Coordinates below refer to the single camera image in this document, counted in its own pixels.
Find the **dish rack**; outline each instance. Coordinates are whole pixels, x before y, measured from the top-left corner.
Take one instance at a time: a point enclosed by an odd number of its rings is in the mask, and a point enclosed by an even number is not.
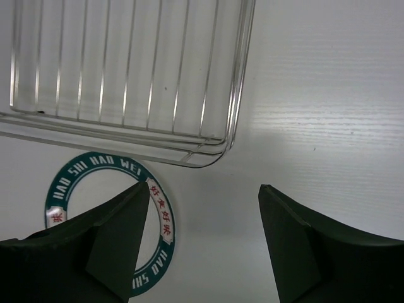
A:
[[[15,0],[3,136],[206,167],[232,147],[255,0]]]

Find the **chinese character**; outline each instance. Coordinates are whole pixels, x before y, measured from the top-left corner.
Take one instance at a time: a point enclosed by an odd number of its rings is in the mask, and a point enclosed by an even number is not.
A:
[[[150,190],[153,192],[153,194],[154,194],[155,196],[158,195],[159,192],[160,192],[160,191],[158,191],[157,187],[155,187],[155,186],[152,186],[152,187],[150,188]]]
[[[162,199],[160,198],[160,199],[158,199],[157,202],[160,204],[160,209],[161,209],[161,208],[165,208],[165,201],[164,201],[164,200],[162,200]]]
[[[63,222],[63,214],[62,213],[60,213],[60,214],[55,213],[55,214],[53,214],[51,216],[51,218],[53,220],[53,223]]]
[[[163,220],[170,222],[169,213],[163,211],[162,214],[163,214]]]
[[[171,234],[170,225],[164,224],[164,229],[163,229],[163,231],[164,231],[164,234],[165,234],[165,235]]]

